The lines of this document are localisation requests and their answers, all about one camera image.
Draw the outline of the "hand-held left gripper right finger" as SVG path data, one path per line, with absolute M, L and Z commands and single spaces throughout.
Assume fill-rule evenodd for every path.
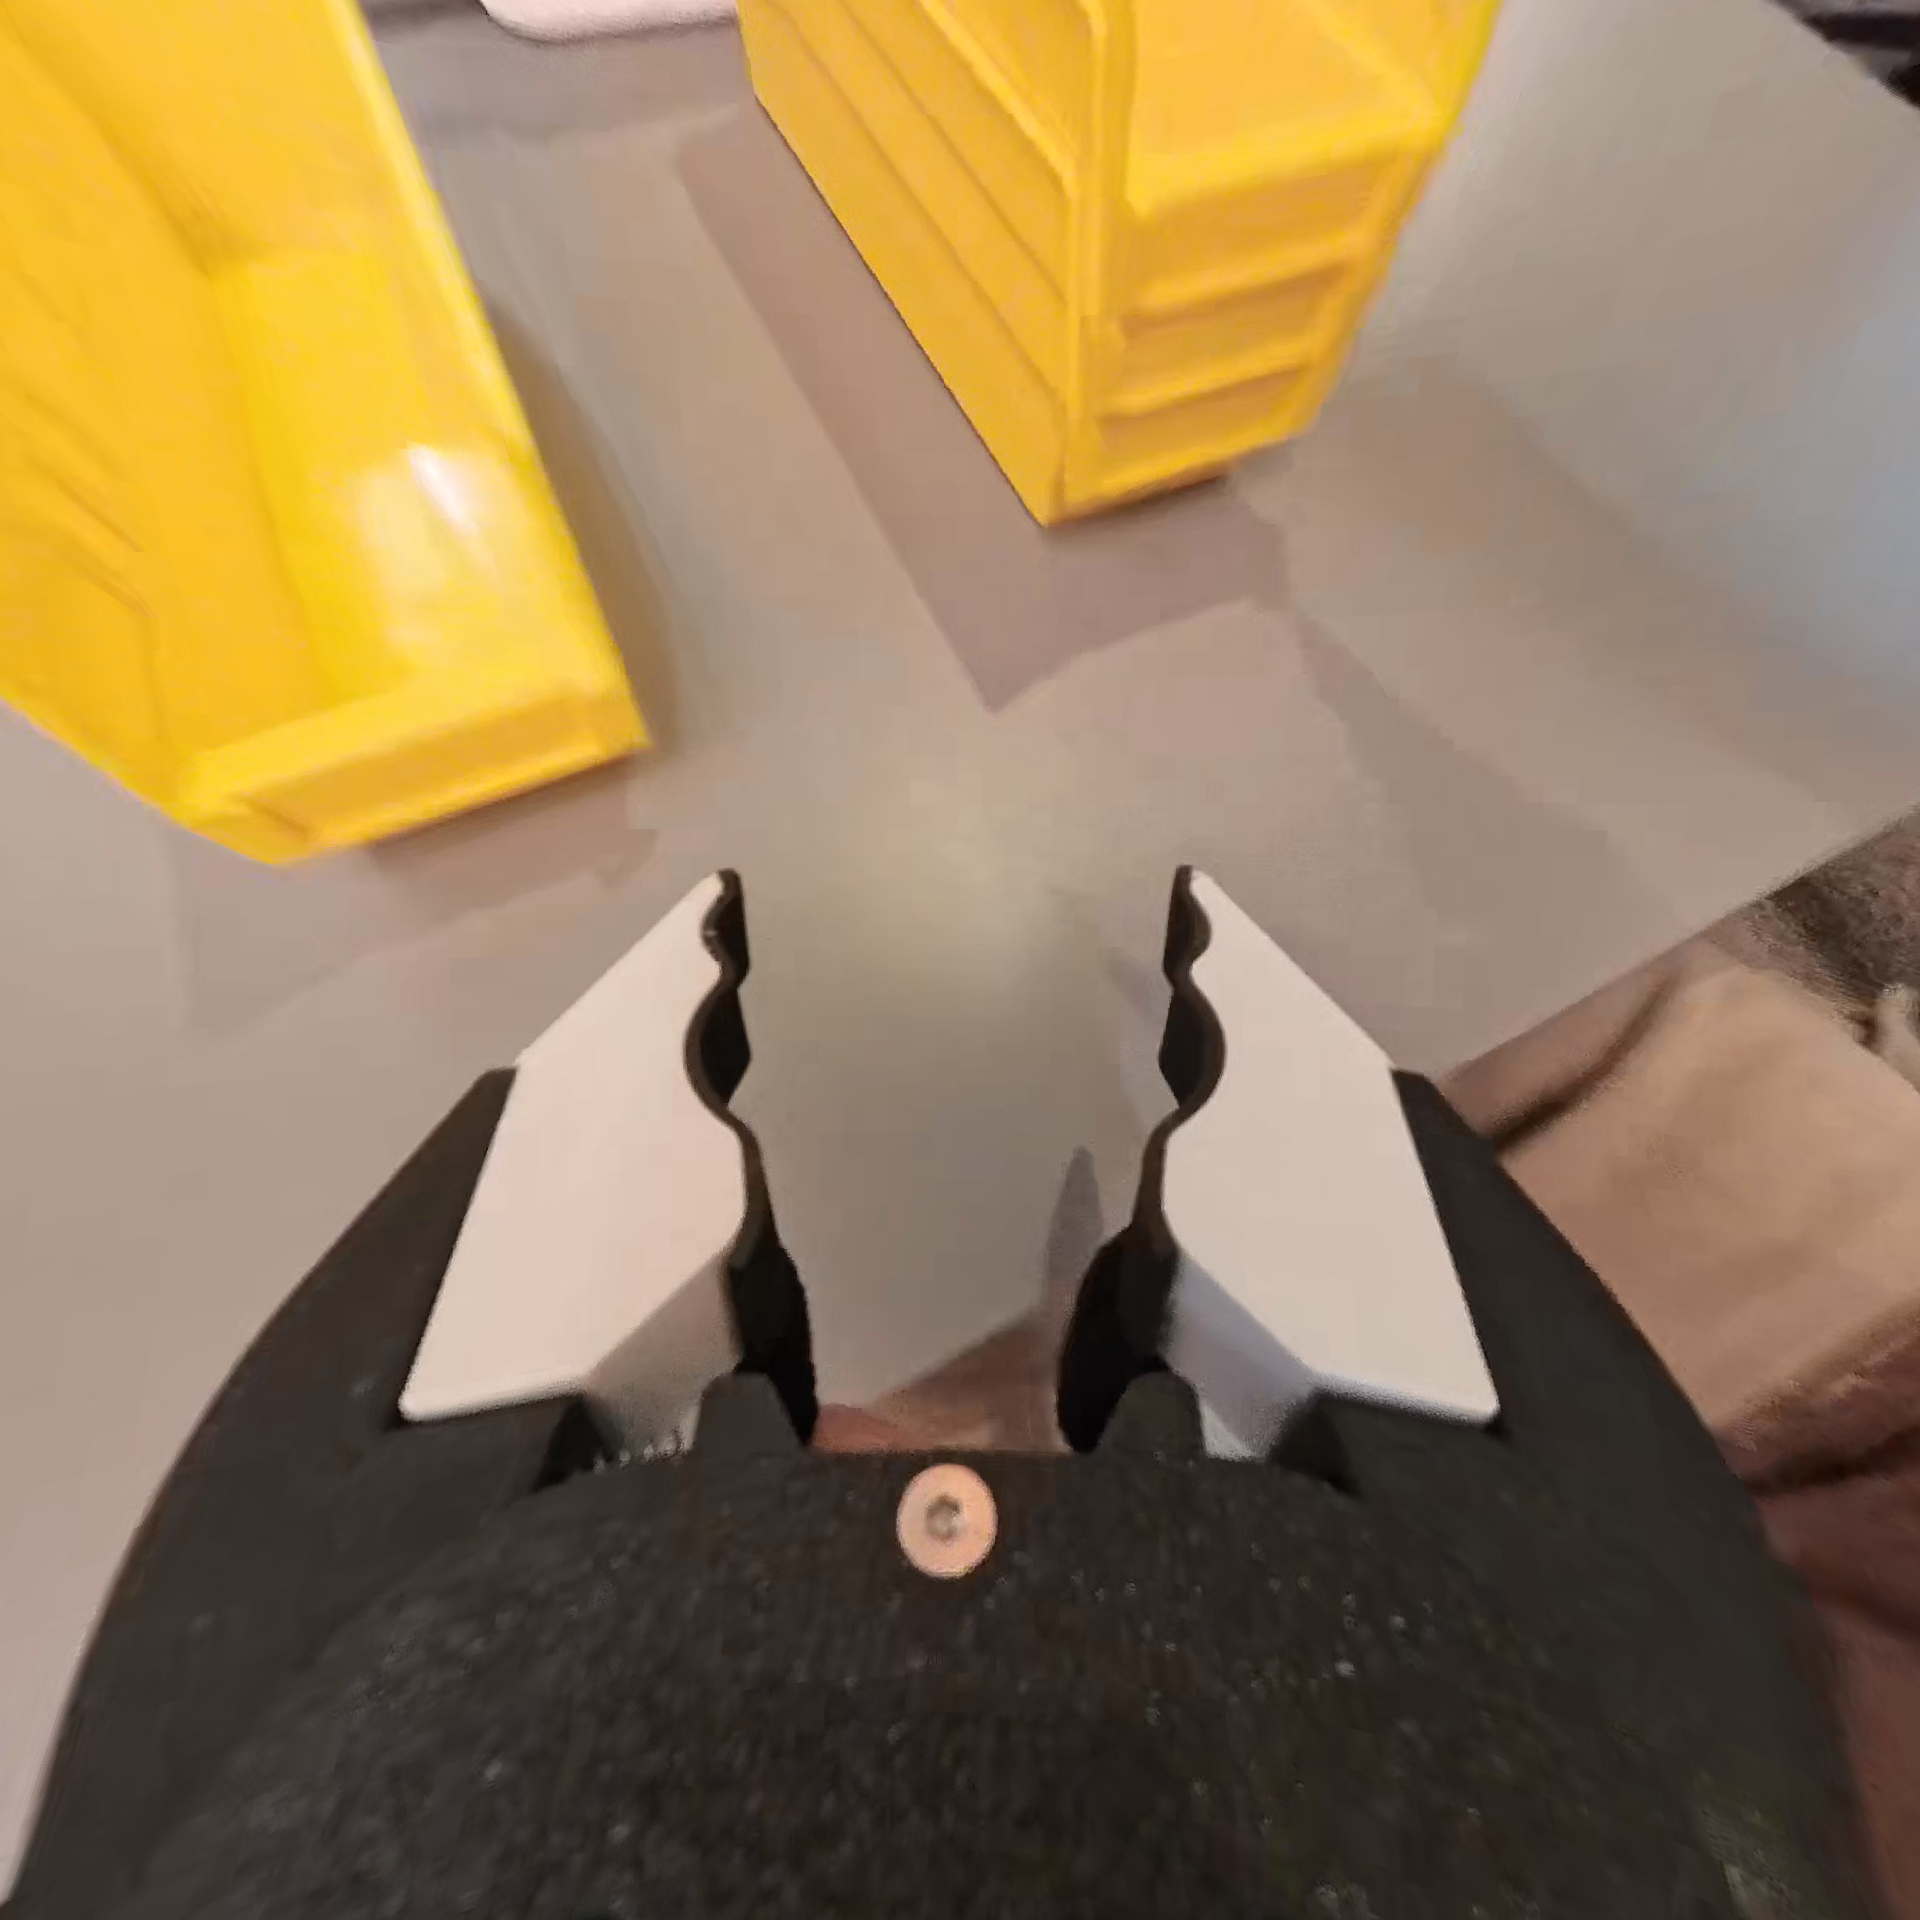
M 1323 1399 L 1490 1430 L 1490 1371 L 1397 1066 L 1200 871 L 1165 906 L 1162 1080 L 1123 1225 L 1091 1256 L 1058 1426 L 1091 1452 L 1176 1371 L 1231 1458 Z

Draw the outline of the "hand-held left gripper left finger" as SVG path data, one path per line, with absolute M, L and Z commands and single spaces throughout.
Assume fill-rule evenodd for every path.
M 399 1413 L 581 1399 L 607 1452 L 667 1452 L 711 1377 L 819 1426 L 810 1319 L 756 1128 L 749 917 L 696 879 L 509 1073 Z

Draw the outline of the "person's beige trousers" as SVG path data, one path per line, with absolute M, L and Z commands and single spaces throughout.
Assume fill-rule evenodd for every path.
M 1686 943 L 1443 1075 L 1746 1481 L 1914 1466 L 1914 992 Z

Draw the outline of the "person's brown top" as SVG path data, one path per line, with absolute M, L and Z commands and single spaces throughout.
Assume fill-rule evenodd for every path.
M 1838 1672 L 1886 1907 L 1920 1913 L 1920 1475 L 1914 1430 L 1860 1452 L 1739 1444 L 1776 1556 L 1802 1573 Z

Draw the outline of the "grey desk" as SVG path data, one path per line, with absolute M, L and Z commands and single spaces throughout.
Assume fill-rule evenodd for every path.
M 732 33 L 374 45 L 656 756 L 260 871 L 8 718 L 8 1880 L 208 1394 L 710 871 L 869 1399 L 1118 1221 L 1176 865 L 1443 1075 L 1914 804 L 1914 102 L 1776 7 L 1506 7 L 1317 427 L 1066 528 Z

